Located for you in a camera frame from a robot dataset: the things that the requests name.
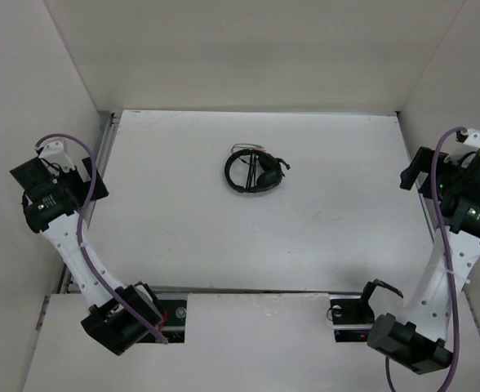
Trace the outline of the black headphones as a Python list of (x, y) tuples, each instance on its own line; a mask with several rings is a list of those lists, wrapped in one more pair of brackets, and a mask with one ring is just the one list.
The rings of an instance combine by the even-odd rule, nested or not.
[[(236, 184), (230, 175), (233, 164), (240, 160), (248, 166), (245, 185)], [(229, 187), (240, 194), (259, 194), (278, 187), (285, 177), (282, 169), (291, 166), (260, 149), (240, 149), (232, 153), (224, 165), (224, 178)]]

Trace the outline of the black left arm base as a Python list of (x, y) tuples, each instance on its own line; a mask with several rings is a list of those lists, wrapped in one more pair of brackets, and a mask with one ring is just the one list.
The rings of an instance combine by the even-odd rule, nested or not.
[(182, 292), (154, 292), (156, 299), (147, 294), (152, 303), (153, 316), (144, 318), (155, 327), (161, 327), (161, 333), (169, 343), (184, 343), (187, 317), (188, 295)]

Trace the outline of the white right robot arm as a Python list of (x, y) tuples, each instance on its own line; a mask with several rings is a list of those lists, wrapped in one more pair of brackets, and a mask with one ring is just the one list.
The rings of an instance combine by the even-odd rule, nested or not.
[(480, 149), (451, 158), (422, 147), (401, 172), (401, 188), (411, 189), (421, 173), (427, 177), (418, 191), (437, 201), (443, 222), (414, 294), (385, 313), (384, 298), (373, 292), (381, 287), (402, 293), (375, 279), (357, 301), (358, 315), (371, 324), (367, 345), (418, 375), (446, 369), (455, 357), (445, 346), (451, 298), (458, 296), (480, 258)]

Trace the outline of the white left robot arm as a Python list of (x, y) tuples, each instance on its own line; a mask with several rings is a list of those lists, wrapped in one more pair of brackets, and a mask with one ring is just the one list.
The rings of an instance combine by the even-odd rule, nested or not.
[(87, 238), (82, 207), (108, 196), (89, 158), (82, 160), (93, 179), (76, 167), (32, 158), (10, 171), (23, 189), (22, 207), (29, 228), (59, 252), (87, 302), (81, 321), (86, 334), (113, 354), (123, 354), (146, 337), (165, 344), (160, 327), (165, 311), (145, 283), (125, 285), (103, 266)]

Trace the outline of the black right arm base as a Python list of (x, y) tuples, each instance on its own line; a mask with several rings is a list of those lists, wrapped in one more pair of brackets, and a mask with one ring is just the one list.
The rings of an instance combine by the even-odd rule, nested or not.
[(327, 318), (332, 322), (336, 343), (364, 343), (375, 322), (375, 314), (357, 296), (332, 296)]

